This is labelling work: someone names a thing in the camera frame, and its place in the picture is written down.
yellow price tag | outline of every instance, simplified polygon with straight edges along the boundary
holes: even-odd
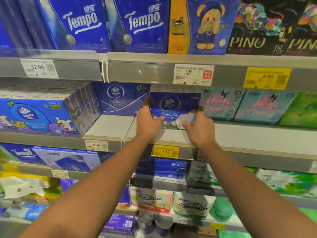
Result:
[[[285,90],[291,68],[248,67],[244,88]]]
[[[19,167],[12,164],[2,164],[3,170],[7,172],[19,173]]]
[[[154,144],[154,155],[178,159],[179,147]]]
[[[219,223],[214,223],[211,222],[209,225],[210,228],[215,228],[216,230],[224,230],[225,225],[224,224],[219,224]]]

person's left hand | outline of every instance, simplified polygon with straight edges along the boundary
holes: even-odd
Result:
[[[145,141],[150,142],[155,138],[161,129],[164,116],[153,119],[149,108],[149,96],[146,97],[143,107],[140,108],[137,115],[137,137],[142,137]]]

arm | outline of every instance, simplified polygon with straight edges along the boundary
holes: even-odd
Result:
[[[317,225],[291,202],[247,171],[216,143],[215,125],[199,109],[189,139],[209,161],[217,180],[252,237],[315,237]]]
[[[163,120],[152,118],[146,100],[137,116],[136,137],[51,204],[20,237],[97,237]]]

hand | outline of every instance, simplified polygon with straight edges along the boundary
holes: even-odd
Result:
[[[208,147],[217,144],[215,125],[212,119],[204,115],[204,108],[199,107],[194,125],[187,121],[182,122],[187,130],[190,141],[204,152]]]
[[[164,116],[153,119],[149,108],[149,96],[146,97],[143,107],[140,108],[137,116],[137,136],[150,142],[155,138],[161,129]]]

bear wearing blue hat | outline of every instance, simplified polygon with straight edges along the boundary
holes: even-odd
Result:
[[[215,35],[219,32],[220,27],[220,17],[224,15],[224,12],[224,5],[218,1],[209,1],[200,5],[197,10],[197,16],[200,20],[197,36],[198,49],[214,48]]]

